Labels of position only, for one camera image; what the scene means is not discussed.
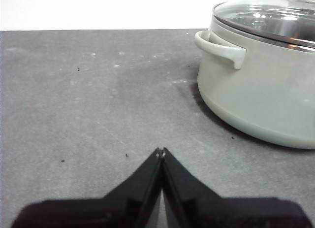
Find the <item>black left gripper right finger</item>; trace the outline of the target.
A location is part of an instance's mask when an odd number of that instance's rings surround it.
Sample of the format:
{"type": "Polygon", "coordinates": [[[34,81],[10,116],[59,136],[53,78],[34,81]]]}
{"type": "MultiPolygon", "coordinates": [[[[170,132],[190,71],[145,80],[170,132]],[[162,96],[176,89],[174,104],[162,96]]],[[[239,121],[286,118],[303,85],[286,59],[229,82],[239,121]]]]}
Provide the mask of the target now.
{"type": "Polygon", "coordinates": [[[182,228],[310,228],[301,206],[275,197],[221,197],[162,150],[163,192],[182,228]]]}

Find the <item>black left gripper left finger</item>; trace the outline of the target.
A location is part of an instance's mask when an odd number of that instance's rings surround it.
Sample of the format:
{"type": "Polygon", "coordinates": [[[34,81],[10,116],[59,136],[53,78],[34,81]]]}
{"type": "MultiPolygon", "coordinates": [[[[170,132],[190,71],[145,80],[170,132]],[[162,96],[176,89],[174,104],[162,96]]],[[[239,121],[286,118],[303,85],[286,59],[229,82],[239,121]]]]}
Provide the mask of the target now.
{"type": "Polygon", "coordinates": [[[155,149],[102,198],[46,200],[24,207],[14,228],[144,228],[160,197],[163,151],[155,149]]]}

